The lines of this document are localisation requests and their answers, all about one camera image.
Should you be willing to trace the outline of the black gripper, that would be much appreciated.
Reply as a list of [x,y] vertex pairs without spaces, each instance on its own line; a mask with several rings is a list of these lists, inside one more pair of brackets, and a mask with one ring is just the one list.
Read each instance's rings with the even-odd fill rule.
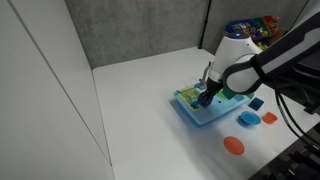
[[223,84],[221,82],[215,82],[215,81],[211,80],[210,78],[207,79],[206,86],[207,86],[207,89],[205,91],[205,94],[201,93],[198,96],[198,101],[201,102],[200,104],[203,108],[208,107],[212,102],[212,100],[210,100],[210,99],[218,91],[220,91],[223,88]]

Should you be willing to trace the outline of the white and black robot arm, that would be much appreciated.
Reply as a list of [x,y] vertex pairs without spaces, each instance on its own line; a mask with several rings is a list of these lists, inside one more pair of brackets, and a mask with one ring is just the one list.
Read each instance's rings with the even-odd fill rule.
[[308,12],[286,35],[262,51],[245,34],[225,36],[215,53],[198,104],[207,107],[222,88],[246,95],[271,80],[280,69],[316,52],[320,42],[320,11]]

